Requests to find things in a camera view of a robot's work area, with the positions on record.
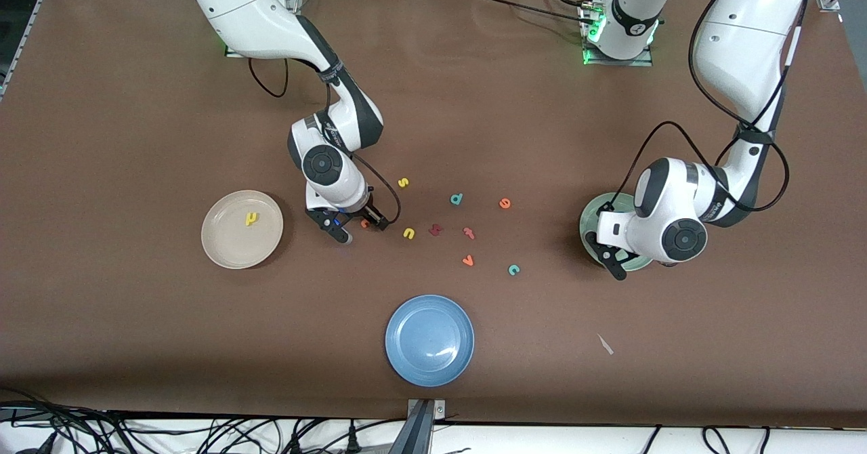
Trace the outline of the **green plate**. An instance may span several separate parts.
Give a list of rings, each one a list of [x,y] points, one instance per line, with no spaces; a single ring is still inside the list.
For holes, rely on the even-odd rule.
[[[601,260],[598,259],[597,254],[594,250],[589,246],[589,242],[586,240],[586,234],[588,232],[595,232],[598,229],[598,210],[604,206],[605,203],[610,201],[615,194],[613,192],[607,192],[607,194],[601,194],[598,197],[595,197],[593,200],[589,201],[583,212],[581,213],[581,217],[578,223],[579,234],[581,236],[581,241],[583,247],[587,251],[587,253],[591,256],[592,260],[598,263],[599,266],[603,266],[601,264]],[[614,212],[626,213],[632,212],[635,209],[634,206],[634,197],[628,192],[621,192],[617,195],[613,200],[613,210]],[[653,260],[646,256],[639,257],[631,257],[631,259],[626,260],[625,263],[622,263],[623,269],[626,272],[634,272],[641,270],[642,268],[647,268]]]

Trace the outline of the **beige brown plate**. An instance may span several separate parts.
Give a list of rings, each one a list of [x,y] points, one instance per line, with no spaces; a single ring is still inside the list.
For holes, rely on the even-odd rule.
[[[258,221],[245,226],[248,212]],[[278,247],[284,216],[278,203],[265,192],[239,190],[217,201],[203,220],[200,239],[207,257],[222,268],[254,268]]]

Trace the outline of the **blue plate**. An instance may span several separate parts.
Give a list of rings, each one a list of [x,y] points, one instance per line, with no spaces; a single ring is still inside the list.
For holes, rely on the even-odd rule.
[[[457,302],[442,295],[419,295],[394,311],[384,345],[388,362],[403,380],[438,388],[467,370],[475,333],[469,315]]]

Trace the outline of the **brown table cover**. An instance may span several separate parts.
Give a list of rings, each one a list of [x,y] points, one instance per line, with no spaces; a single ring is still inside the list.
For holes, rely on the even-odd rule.
[[[343,246],[286,146],[325,103],[309,68],[276,99],[195,0],[44,0],[0,102],[0,386],[130,411],[388,418],[437,396],[461,421],[867,427],[867,93],[836,16],[805,17],[777,206],[625,281],[577,234],[661,121],[709,159],[733,135],[688,71],[707,2],[669,0],[637,68],[585,66],[566,21],[489,0],[312,0],[384,118],[360,154],[410,180],[396,225],[353,222]],[[200,232],[239,190],[284,232],[232,270]],[[386,357],[419,295],[473,323],[438,388]]]

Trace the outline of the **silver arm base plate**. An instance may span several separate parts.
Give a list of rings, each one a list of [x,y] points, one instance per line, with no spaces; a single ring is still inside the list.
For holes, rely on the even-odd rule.
[[[659,25],[658,18],[643,24],[623,27],[611,18],[606,0],[588,0],[577,9],[579,18],[589,20],[582,25],[583,63],[610,66],[650,67],[650,43]]]
[[[279,4],[282,4],[284,9],[287,9],[288,12],[292,14],[297,14],[299,12],[300,7],[303,5],[303,0],[278,0]],[[245,56],[240,53],[238,50],[233,49],[228,44],[225,44],[224,47],[224,55],[226,58],[245,58]]]

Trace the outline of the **aluminium frame rail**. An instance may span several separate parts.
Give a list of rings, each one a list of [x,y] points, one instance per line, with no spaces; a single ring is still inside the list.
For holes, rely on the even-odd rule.
[[[12,83],[44,0],[0,0],[0,102]]]

